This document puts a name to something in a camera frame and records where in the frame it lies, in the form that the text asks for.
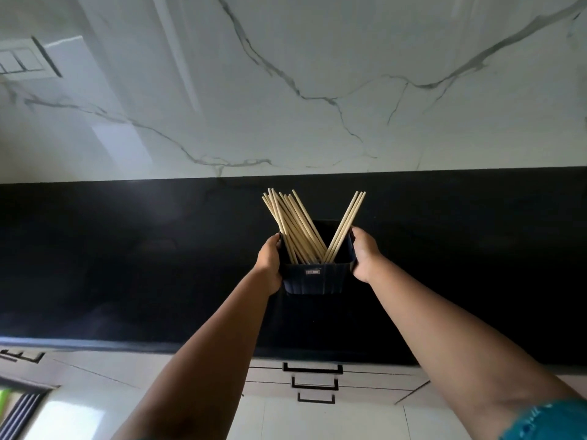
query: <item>teal fabric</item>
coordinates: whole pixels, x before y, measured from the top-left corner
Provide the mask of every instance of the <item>teal fabric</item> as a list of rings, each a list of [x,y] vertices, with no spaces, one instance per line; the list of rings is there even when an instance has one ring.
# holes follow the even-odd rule
[[[567,400],[535,406],[501,440],[587,440],[587,401]]]

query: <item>person's left hand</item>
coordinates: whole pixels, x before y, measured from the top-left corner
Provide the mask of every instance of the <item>person's left hand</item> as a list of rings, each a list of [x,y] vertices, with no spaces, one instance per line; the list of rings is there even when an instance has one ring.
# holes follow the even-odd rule
[[[271,294],[273,295],[281,287],[281,275],[279,274],[279,253],[277,252],[279,233],[267,239],[260,248],[257,262],[253,270],[267,275]]]

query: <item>switch panel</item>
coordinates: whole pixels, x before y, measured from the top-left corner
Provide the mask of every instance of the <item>switch panel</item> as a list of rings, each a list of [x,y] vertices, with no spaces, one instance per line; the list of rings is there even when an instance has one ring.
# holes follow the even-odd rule
[[[33,38],[0,42],[0,83],[59,77],[46,55]]]

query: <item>forearm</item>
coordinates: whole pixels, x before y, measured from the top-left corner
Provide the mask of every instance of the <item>forearm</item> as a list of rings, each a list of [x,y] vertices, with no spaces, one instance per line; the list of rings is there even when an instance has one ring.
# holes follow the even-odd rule
[[[383,257],[370,284],[432,383],[467,425],[490,408],[494,431],[516,410],[576,394],[502,334]],[[491,428],[484,426],[484,433]]]
[[[238,407],[268,288],[263,272],[248,273],[165,366],[117,438],[131,439],[133,431],[224,438]]]

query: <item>hand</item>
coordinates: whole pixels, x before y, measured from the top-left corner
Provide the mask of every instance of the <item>hand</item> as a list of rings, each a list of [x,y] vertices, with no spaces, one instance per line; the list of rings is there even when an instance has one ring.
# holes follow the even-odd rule
[[[352,232],[355,236],[353,247],[357,256],[357,265],[353,274],[356,279],[368,283],[373,262],[378,258],[382,258],[383,255],[379,252],[377,242],[375,242],[373,236],[365,230],[359,227],[353,227]]]
[[[260,248],[259,255],[257,255],[257,262],[255,263],[255,267],[253,267],[253,270],[267,275],[271,295],[281,287],[279,253],[277,252],[280,244],[279,233],[267,239],[266,243]]]

